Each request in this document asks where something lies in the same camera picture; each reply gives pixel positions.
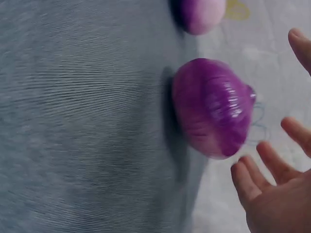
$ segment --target finger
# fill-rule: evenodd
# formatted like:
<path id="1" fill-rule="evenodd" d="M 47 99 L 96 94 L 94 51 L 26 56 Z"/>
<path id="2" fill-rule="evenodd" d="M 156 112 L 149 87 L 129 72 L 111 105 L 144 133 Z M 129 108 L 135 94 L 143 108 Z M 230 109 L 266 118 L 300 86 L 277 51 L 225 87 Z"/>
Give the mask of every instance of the finger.
<path id="1" fill-rule="evenodd" d="M 257 151 L 277 184 L 287 183 L 301 174 L 301 172 L 285 163 L 269 143 L 259 143 L 257 145 Z"/>
<path id="2" fill-rule="evenodd" d="M 250 177 L 252 178 L 255 185 L 263 192 L 265 189 L 271 187 L 272 185 L 267 181 L 267 179 L 260 172 L 255 161 L 250 156 L 243 156 L 239 159 L 247 168 Z"/>
<path id="3" fill-rule="evenodd" d="M 311 73 L 311 41 L 296 28 L 289 31 L 288 40 L 299 62 Z"/>
<path id="4" fill-rule="evenodd" d="M 262 192 L 255 185 L 246 166 L 242 162 L 237 162 L 231 167 L 231 175 L 240 202 L 246 210 L 250 202 Z"/>
<path id="5" fill-rule="evenodd" d="M 311 131 L 303 127 L 292 117 L 284 118 L 281 126 L 288 136 L 299 144 L 306 155 L 311 157 Z"/>

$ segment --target gray cloth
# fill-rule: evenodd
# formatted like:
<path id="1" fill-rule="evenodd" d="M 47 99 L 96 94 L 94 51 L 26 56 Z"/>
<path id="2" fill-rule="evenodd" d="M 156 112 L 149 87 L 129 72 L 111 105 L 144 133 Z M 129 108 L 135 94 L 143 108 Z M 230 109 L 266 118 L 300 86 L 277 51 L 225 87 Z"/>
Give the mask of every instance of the gray cloth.
<path id="1" fill-rule="evenodd" d="M 0 0 L 0 232 L 181 233 L 204 166 L 166 0 Z"/>

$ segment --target yellow pattern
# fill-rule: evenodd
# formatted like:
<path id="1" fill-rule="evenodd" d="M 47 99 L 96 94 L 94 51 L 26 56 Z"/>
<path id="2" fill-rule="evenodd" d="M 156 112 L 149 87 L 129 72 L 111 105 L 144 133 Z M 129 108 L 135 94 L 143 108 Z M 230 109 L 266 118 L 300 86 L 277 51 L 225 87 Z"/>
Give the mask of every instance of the yellow pattern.
<path id="1" fill-rule="evenodd" d="M 246 20 L 250 16 L 248 7 L 240 0 L 227 0 L 225 17 L 233 20 Z"/>

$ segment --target onion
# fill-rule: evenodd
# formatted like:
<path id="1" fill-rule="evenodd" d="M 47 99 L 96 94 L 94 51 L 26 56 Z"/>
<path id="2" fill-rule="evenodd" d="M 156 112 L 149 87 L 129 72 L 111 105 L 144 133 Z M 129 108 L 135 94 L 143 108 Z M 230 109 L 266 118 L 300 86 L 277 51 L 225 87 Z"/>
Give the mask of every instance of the onion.
<path id="1" fill-rule="evenodd" d="M 172 95 L 181 129 L 196 150 L 216 159 L 238 152 L 256 94 L 227 64 L 204 58 L 184 64 L 174 77 Z"/>
<path id="2" fill-rule="evenodd" d="M 220 23 L 225 15 L 225 0 L 182 0 L 181 16 L 185 30 L 202 35 Z"/>

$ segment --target hand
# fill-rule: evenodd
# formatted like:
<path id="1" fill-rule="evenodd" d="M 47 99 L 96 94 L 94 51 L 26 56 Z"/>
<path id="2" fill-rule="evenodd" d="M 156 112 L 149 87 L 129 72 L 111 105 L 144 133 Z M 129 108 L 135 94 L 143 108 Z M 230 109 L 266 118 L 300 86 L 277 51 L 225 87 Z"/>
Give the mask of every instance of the hand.
<path id="1" fill-rule="evenodd" d="M 311 73 L 311 41 L 300 31 L 289 33 L 289 42 L 296 57 Z M 311 131 L 293 118 L 281 123 L 284 131 L 311 157 Z M 252 233 L 311 232 L 311 170 L 300 172 L 286 164 L 267 142 L 257 151 L 276 181 L 271 185 L 253 159 L 242 157 L 231 168 L 232 180 L 246 211 Z"/>

